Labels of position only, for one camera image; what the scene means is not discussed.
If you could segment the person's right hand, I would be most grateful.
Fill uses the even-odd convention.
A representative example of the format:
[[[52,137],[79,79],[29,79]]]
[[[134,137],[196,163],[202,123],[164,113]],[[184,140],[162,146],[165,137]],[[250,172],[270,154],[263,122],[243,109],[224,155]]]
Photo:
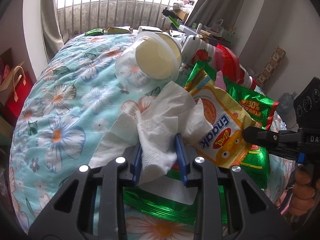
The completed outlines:
[[[306,214],[315,204],[313,197],[316,194],[314,187],[310,186],[311,178],[308,172],[297,170],[295,172],[295,185],[292,189],[293,196],[289,204],[288,212],[294,216]]]

